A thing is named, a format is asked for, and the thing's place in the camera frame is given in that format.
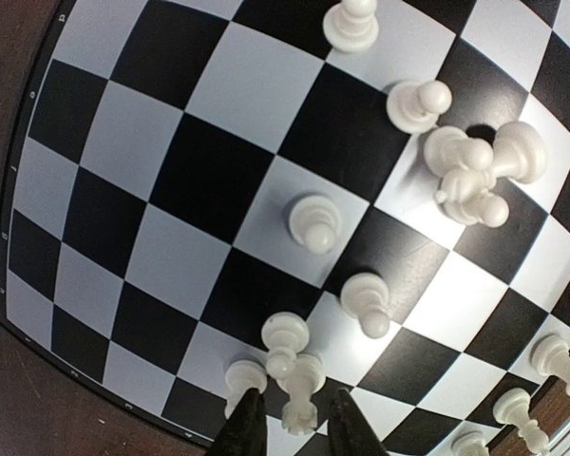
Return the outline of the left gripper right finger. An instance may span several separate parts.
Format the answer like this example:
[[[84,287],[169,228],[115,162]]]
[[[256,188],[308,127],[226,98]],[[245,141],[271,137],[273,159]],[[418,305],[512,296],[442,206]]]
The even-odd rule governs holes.
[[[331,455],[388,455],[347,389],[335,392],[329,410],[328,439]]]

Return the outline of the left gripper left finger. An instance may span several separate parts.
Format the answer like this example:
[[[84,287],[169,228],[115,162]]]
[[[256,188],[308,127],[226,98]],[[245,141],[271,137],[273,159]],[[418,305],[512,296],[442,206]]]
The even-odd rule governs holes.
[[[263,394],[248,389],[208,449],[208,456],[266,456],[267,416]]]

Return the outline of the white chess rook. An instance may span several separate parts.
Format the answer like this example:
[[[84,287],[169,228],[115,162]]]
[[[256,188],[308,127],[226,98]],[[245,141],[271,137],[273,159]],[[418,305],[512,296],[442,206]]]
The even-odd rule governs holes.
[[[324,387],[325,382],[323,363],[311,353],[299,354],[294,371],[277,381],[289,395],[289,401],[282,408],[281,421],[282,427],[290,434],[309,434],[317,428],[318,411],[312,397]]]

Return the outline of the white chess king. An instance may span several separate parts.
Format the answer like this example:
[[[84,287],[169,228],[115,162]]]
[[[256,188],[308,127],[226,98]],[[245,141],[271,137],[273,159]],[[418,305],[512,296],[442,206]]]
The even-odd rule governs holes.
[[[484,435],[480,431],[470,431],[458,436],[451,444],[453,456],[489,456]]]

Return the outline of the white chess queen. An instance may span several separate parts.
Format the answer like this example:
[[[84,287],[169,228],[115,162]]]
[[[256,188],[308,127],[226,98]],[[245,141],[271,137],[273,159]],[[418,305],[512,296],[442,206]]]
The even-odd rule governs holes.
[[[514,388],[504,393],[494,404],[494,419],[514,426],[527,449],[534,455],[549,455],[549,437],[529,416],[530,395],[525,389]]]

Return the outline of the white chess bishop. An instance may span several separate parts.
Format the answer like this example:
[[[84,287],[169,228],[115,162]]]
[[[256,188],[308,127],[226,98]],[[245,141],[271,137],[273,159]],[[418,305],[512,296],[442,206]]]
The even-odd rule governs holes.
[[[534,346],[530,361],[538,374],[556,376],[563,381],[570,396],[570,353],[563,338],[554,333],[544,337]]]

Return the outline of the black grey chessboard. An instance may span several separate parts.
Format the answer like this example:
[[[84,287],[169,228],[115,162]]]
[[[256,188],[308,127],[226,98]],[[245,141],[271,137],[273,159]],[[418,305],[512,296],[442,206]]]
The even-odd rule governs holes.
[[[326,41],[327,1],[63,1],[22,102],[0,220],[0,322],[48,362],[144,421],[209,446],[225,373],[263,362],[264,322],[305,320],[326,382],[317,428],[268,451],[325,455],[347,389],[393,455],[446,455],[533,397],[549,333],[570,344],[570,1],[382,1],[366,52]],[[497,181],[498,228],[448,218],[423,137],[389,119],[390,86],[438,80],[439,125],[491,141],[522,121],[545,174]],[[342,230],[318,256],[291,236],[305,196]],[[365,336],[339,296],[389,288],[388,333]]]

